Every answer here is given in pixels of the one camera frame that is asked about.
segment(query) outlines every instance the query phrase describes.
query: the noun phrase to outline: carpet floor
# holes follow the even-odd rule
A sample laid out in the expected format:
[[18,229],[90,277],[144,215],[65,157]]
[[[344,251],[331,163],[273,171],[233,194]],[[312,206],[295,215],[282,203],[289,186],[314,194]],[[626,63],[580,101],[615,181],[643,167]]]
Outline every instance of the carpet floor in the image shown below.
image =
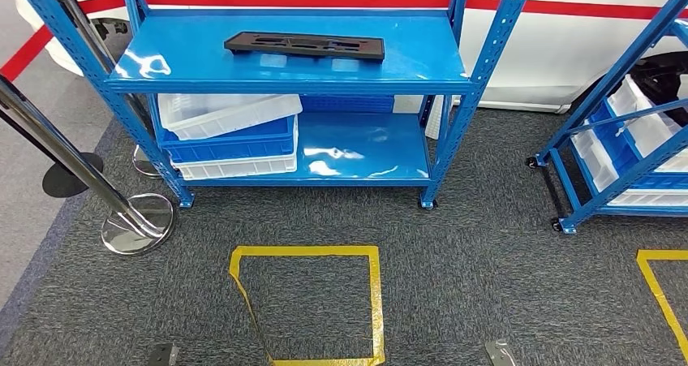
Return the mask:
[[[264,349],[228,276],[238,245],[376,245],[389,365],[490,365],[506,338],[523,365],[685,365],[635,262],[687,249],[686,219],[596,217],[553,232],[542,175],[524,159],[562,117],[481,110],[433,211],[406,188],[199,188],[152,253],[101,244],[108,209],[89,196],[24,305],[1,365],[145,365],[174,342],[178,365],[261,365]],[[163,182],[131,167],[113,125],[106,174],[127,195]],[[653,262],[678,319],[688,262]],[[248,257],[241,279],[279,360],[370,357],[365,257]]]

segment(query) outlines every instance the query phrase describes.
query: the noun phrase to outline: stainless steel pole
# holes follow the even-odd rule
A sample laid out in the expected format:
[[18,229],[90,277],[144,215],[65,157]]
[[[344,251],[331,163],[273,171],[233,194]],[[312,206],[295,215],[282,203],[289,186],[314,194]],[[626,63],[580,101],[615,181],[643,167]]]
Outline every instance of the stainless steel pole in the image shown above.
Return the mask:
[[[105,45],[105,42],[91,24],[91,21],[88,19],[84,11],[81,10],[79,2],[76,0],[57,1],[60,3],[60,6],[63,8],[63,10],[67,13],[72,23],[74,23],[76,30],[84,39],[84,42],[91,50],[93,56],[95,56],[98,62],[101,64],[103,71],[105,71],[108,74],[112,72],[114,66],[117,63],[114,61],[114,58],[112,57],[110,50],[108,50],[107,45]],[[143,103],[139,100],[139,98],[136,97],[136,95],[134,94],[127,94],[125,96],[125,99],[127,101],[127,104],[129,104],[129,106],[136,112],[139,119],[148,130],[148,133],[151,136],[155,136],[153,125],[151,124],[150,113],[143,105]],[[155,170],[155,167],[153,167],[153,164],[148,160],[145,153],[141,151],[141,148],[138,145],[136,145],[136,148],[134,149],[132,162],[134,163],[134,167],[141,174],[149,178],[155,179],[161,177],[158,174],[157,170]]]
[[145,252],[170,234],[176,208],[169,200],[156,194],[125,198],[12,82],[1,75],[0,107],[112,209],[101,230],[101,238],[109,250],[123,255]]

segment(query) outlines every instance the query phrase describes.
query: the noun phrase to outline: plastic crate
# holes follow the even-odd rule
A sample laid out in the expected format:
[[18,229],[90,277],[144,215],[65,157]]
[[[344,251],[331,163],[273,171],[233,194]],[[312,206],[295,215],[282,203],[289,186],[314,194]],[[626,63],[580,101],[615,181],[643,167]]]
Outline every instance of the plastic crate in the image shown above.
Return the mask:
[[179,140],[208,139],[301,112],[296,94],[158,94],[160,122]]
[[[594,128],[571,136],[578,153],[577,161],[584,164],[583,177],[593,194],[604,190],[618,179],[611,157],[604,149]],[[631,189],[610,201],[611,206],[688,206],[688,174],[669,173],[636,183]]]
[[[590,122],[595,123],[612,117],[616,117],[616,115],[609,103],[603,101],[597,111],[590,115]],[[619,122],[592,128],[619,174],[623,174],[639,159],[642,159],[635,146],[633,136],[627,129],[623,129],[623,126],[624,123]]]
[[296,171],[296,150],[299,141],[298,128],[294,127],[292,147],[288,155],[276,157],[245,157],[220,161],[172,162],[172,166],[189,180],[246,177],[249,175],[280,174]]
[[571,136],[571,142],[579,158],[585,163],[583,177],[594,194],[603,191],[619,178],[612,159],[597,138],[594,128]]
[[288,155],[298,129],[296,116],[290,116],[208,139],[180,140],[162,127],[155,110],[152,120],[157,145],[177,163]]
[[[630,75],[625,77],[621,87],[609,97],[608,103],[614,116],[654,107]],[[649,114],[627,123],[625,131],[633,138],[634,147],[640,157],[646,157],[676,133],[676,124],[663,116],[664,114]],[[666,161],[656,171],[688,172],[688,149]]]
[[394,96],[338,96],[302,94],[301,105],[307,112],[392,113]]
[[629,189],[609,201],[607,205],[688,207],[688,190]]

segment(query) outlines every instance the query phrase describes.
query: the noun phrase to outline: yellow tape square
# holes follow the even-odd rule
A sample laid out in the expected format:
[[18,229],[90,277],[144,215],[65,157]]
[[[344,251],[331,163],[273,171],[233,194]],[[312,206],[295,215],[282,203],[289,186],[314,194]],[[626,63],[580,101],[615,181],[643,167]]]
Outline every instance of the yellow tape square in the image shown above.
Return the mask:
[[636,261],[638,262],[638,266],[640,266],[640,272],[643,273],[645,281],[647,281],[650,287],[650,291],[655,295],[657,303],[662,309],[664,318],[667,323],[669,323],[669,327],[671,327],[673,334],[676,335],[676,340],[678,341],[678,346],[681,348],[683,357],[686,358],[686,362],[688,362],[688,339],[686,339],[686,334],[683,332],[681,324],[679,324],[676,315],[673,313],[662,291],[660,283],[657,282],[657,278],[648,263],[648,261],[688,261],[688,250],[638,250]]
[[276,366],[375,366],[385,362],[380,255],[376,246],[238,246],[230,258],[230,275],[237,282],[239,291],[248,302],[247,293],[239,281],[239,262],[242,256],[367,256],[370,270],[372,358],[273,360],[273,364]]

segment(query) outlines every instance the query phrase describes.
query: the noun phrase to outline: black plastic tray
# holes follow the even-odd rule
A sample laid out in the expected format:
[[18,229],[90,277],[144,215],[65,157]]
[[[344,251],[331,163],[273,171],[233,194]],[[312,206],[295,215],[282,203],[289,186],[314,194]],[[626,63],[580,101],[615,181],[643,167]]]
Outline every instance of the black plastic tray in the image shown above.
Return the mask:
[[376,37],[308,35],[300,33],[239,32],[225,41],[232,53],[274,52],[281,54],[358,58],[381,62],[385,44]]

